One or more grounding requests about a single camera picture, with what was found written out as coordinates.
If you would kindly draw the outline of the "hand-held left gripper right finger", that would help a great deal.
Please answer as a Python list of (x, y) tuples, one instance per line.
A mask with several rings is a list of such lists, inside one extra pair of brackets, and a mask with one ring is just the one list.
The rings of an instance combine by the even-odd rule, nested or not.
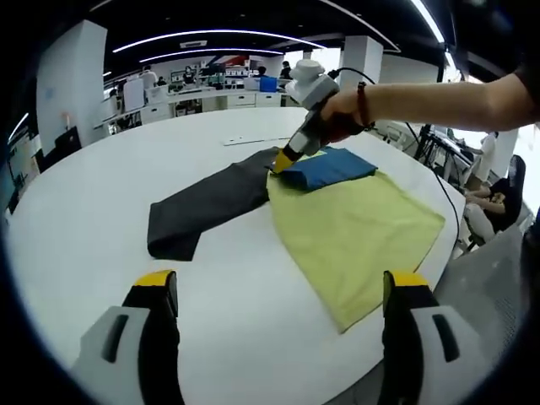
[(418, 273), (383, 275), (383, 404), (459, 404), (488, 368), (481, 339)]

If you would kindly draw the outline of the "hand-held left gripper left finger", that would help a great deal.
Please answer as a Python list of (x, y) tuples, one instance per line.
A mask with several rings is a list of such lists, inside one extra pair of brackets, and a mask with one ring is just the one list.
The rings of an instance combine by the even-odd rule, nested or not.
[(81, 337), (72, 367), (99, 404), (183, 404), (176, 271), (148, 273)]

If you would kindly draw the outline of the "person's right hand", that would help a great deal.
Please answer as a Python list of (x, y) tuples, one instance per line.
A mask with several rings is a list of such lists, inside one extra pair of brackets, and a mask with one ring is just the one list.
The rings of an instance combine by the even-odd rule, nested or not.
[(328, 99), (320, 113), (323, 121), (322, 145), (358, 135), (371, 125), (365, 87), (365, 83), (360, 82), (357, 89), (340, 90)]

